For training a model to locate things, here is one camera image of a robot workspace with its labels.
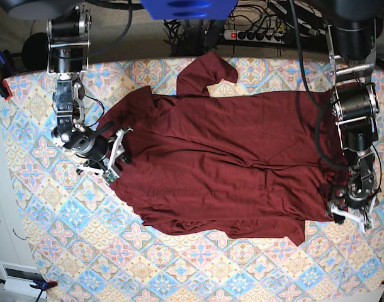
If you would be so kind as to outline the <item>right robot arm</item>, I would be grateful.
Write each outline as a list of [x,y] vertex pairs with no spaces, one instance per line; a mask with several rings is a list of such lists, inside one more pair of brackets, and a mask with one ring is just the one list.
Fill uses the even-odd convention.
[[14,18],[47,20],[47,72],[57,76],[53,93],[57,125],[51,132],[52,142],[85,159],[78,174],[92,172],[110,185],[121,176],[119,163],[128,161],[122,141],[132,128],[105,138],[103,133],[113,122],[97,130],[85,124],[81,72],[89,63],[90,12],[82,1],[0,1],[0,7]]

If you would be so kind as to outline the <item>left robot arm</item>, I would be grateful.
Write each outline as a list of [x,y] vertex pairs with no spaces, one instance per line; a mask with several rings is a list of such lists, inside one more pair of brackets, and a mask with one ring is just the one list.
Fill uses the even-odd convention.
[[[319,107],[315,120],[315,149],[333,168],[346,171],[345,186],[334,188],[327,215],[338,224],[350,219],[361,232],[374,227],[372,212],[380,190],[381,176],[373,164],[379,159],[376,116],[379,102],[371,81],[376,67],[376,18],[384,1],[309,1],[324,19],[329,51],[331,98]],[[336,164],[320,146],[320,124],[326,112],[336,117],[342,153],[347,165]]]

